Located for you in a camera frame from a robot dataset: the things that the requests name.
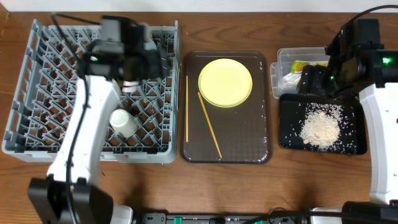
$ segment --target dish rack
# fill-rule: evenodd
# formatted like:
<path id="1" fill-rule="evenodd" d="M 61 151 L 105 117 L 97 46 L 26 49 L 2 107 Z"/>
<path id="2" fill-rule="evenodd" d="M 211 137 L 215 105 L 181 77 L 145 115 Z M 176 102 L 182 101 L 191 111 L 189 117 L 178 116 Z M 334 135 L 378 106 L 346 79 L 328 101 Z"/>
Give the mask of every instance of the dish rack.
<path id="1" fill-rule="evenodd" d="M 52 162 L 57 156 L 76 97 L 76 59 L 101 37 L 100 26 L 55 26 L 34 20 L 6 126 L 2 150 L 26 162 Z M 134 93 L 123 93 L 117 108 L 130 112 L 139 129 L 124 139 L 108 126 L 102 161 L 169 163 L 177 156 L 180 29 L 149 27 L 155 43 L 164 39 L 170 76 L 143 80 Z"/>

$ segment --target wooden tabletop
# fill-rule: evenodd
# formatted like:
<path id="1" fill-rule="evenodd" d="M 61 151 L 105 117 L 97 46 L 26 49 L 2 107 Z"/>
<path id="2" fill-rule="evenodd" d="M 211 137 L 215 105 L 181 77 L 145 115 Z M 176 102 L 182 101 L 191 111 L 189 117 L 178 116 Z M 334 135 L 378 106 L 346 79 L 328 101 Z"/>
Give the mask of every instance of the wooden tabletop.
<path id="1" fill-rule="evenodd" d="M 96 20 L 104 13 L 74 13 Z M 329 44 L 340 25 L 354 14 L 332 13 L 110 13 L 145 21 L 152 26 L 182 30 L 183 54 L 192 50 L 256 50 L 275 62 L 286 47 Z M 380 19 L 382 43 L 398 49 L 398 14 L 372 14 Z M 0 136 L 8 119 L 32 20 L 51 25 L 49 13 L 12 12 L 0 41 Z M 60 20 L 61 24 L 78 24 Z M 100 187 L 115 202 L 140 212 L 267 213 L 342 206 L 368 201 L 370 152 L 363 156 L 282 149 L 278 145 L 278 100 L 272 97 L 274 157 L 264 166 L 189 164 L 179 155 L 171 164 L 102 162 Z M 183 131 L 180 115 L 178 129 Z M 26 163 L 0 153 L 0 222 L 39 223 L 27 197 L 32 177 L 44 178 L 49 164 Z"/>

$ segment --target wooden chopstick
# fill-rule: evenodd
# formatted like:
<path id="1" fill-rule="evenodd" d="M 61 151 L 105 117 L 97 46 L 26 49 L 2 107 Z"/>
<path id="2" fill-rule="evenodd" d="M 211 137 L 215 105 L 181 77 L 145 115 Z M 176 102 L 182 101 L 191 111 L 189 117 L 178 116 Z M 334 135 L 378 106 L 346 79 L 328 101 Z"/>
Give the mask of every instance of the wooden chopstick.
<path id="1" fill-rule="evenodd" d="M 187 142 L 188 142 L 188 121 L 189 121 L 189 119 L 188 119 L 188 76 L 187 76 L 187 94 L 185 95 L 185 97 L 186 97 L 186 99 L 187 99 L 187 102 L 185 103 L 186 104 L 186 106 L 185 106 L 185 114 L 186 114 L 186 121 L 185 121 L 185 124 L 187 125 L 187 127 L 186 127 L 186 129 L 187 129 L 187 137 L 186 137 L 186 139 L 187 139 Z"/>
<path id="2" fill-rule="evenodd" d="M 213 127 L 211 126 L 211 123 L 210 123 L 210 120 L 209 120 L 209 116 L 207 115 L 205 104 L 203 103 L 203 99 L 201 98 L 200 92 L 198 92 L 198 96 L 199 96 L 199 100 L 200 100 L 200 103 L 201 103 L 201 107 L 203 108 L 203 112 L 205 112 L 206 120 L 207 120 L 207 123 L 209 124 L 211 135 L 213 136 L 214 143 L 216 144 L 216 147 L 217 147 L 217 150 L 218 150 L 218 154 L 220 155 L 220 158 L 223 158 L 223 156 L 221 155 L 220 148 L 218 147 L 217 139 L 216 139 L 216 136 L 214 135 Z"/>

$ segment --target clear plastic bin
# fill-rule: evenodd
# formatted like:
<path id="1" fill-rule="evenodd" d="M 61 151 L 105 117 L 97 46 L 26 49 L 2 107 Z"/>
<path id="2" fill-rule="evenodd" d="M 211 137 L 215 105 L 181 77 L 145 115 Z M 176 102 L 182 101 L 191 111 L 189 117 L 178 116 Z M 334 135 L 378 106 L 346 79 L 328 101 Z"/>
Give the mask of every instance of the clear plastic bin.
<path id="1" fill-rule="evenodd" d="M 329 61 L 329 56 L 325 55 L 323 47 L 280 49 L 278 51 L 278 61 L 272 63 L 270 66 L 271 86 L 274 98 L 279 99 L 284 93 L 297 93 L 297 84 L 285 83 L 283 81 L 283 77 L 291 72 L 295 60 L 307 62 Z"/>

